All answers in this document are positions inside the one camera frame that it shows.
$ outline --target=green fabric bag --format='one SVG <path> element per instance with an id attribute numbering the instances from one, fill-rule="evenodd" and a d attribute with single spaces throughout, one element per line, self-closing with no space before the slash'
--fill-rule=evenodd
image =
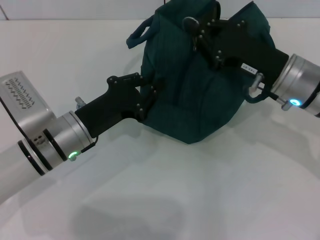
<path id="1" fill-rule="evenodd" d="M 228 123 L 245 99 L 244 86 L 254 81 L 230 68 L 212 71 L 201 54 L 193 51 L 183 19 L 199 18 L 214 9 L 220 17 L 220 5 L 214 0 L 171 0 L 126 41 L 129 48 L 146 41 L 141 75 L 154 83 L 164 81 L 143 124 L 187 144 L 203 140 Z M 256 4 L 249 3 L 230 18 L 237 23 L 242 20 L 252 37 L 275 47 L 269 23 Z M 149 90 L 142 87 L 141 94 Z"/>

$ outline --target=white table surface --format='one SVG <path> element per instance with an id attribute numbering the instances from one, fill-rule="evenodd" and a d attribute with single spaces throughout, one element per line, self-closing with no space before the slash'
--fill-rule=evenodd
<path id="1" fill-rule="evenodd" d="M 139 71 L 139 20 L 0 22 L 0 75 L 22 70 L 54 113 Z M 320 19 L 270 19 L 320 65 Z M 0 151 L 22 136 L 0 106 Z M 127 119 L 0 206 L 1 240 L 319 240 L 320 120 L 268 99 L 186 145 Z"/>

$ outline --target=bag strap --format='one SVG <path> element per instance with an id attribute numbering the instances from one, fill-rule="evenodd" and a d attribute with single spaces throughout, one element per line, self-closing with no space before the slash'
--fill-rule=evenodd
<path id="1" fill-rule="evenodd" d="M 141 25 L 129 36 L 129 38 L 126 40 L 126 45 L 129 49 L 132 49 L 151 38 L 158 31 L 159 26 L 155 24 L 154 15 L 152 15 L 147 20 L 143 21 Z"/>

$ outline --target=silver metal housing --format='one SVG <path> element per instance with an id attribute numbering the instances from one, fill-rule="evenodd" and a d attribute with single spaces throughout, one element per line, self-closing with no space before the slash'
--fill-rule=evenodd
<path id="1" fill-rule="evenodd" d="M 282 73 L 272 87 L 272 92 L 285 101 L 298 100 L 303 106 L 312 95 L 317 94 L 305 110 L 313 115 L 320 113 L 320 67 L 296 54 L 287 62 Z"/>
<path id="2" fill-rule="evenodd" d="M 67 157 L 75 152 L 79 155 L 82 149 L 93 142 L 88 130 L 73 111 L 57 118 L 47 130 Z"/>
<path id="3" fill-rule="evenodd" d="M 56 119 L 22 71 L 0 78 L 0 98 L 29 138 L 43 131 Z"/>

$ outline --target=cable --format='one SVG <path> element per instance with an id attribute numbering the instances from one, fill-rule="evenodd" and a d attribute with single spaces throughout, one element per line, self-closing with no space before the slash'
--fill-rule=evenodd
<path id="1" fill-rule="evenodd" d="M 91 143 L 90 145 L 86 146 L 84 149 L 81 150 L 81 153 L 83 154 L 84 152 L 88 151 L 89 149 L 93 148 L 96 143 L 98 142 L 99 136 L 95 138 L 95 141 Z"/>

